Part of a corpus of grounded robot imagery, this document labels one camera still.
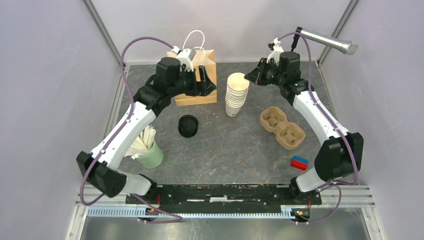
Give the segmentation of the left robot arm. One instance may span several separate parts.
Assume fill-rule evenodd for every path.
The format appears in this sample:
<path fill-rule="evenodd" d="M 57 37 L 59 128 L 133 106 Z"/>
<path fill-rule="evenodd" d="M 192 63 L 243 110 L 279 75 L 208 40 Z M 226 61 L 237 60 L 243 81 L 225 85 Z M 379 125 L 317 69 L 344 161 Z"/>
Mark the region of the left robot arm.
<path fill-rule="evenodd" d="M 206 66 L 189 69 L 189 63 L 181 58 L 163 57 L 155 74 L 139 88 L 122 119 L 89 153 L 81 151 L 76 162 L 88 182 L 102 196 L 113 198 L 120 193 L 137 194 L 145 204 L 153 203 L 157 190 L 142 175 L 118 171 L 118 167 L 141 131 L 154 121 L 170 105 L 172 98 L 208 96 L 216 85 L 208 76 Z"/>

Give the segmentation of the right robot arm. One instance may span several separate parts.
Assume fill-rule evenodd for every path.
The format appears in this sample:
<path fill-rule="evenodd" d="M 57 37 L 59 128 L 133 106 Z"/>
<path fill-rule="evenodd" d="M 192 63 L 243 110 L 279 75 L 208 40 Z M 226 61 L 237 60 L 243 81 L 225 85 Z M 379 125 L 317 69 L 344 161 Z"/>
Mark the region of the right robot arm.
<path fill-rule="evenodd" d="M 256 68 L 244 77 L 258 86 L 275 85 L 280 94 L 311 126 L 321 143 L 314 166 L 294 179 L 289 199 L 302 204 L 309 192 L 321 191 L 333 184 L 348 185 L 342 178 L 354 175 L 351 185 L 359 181 L 364 138 L 343 127 L 323 106 L 312 85 L 301 77 L 300 55 L 284 51 L 277 60 L 261 58 Z"/>

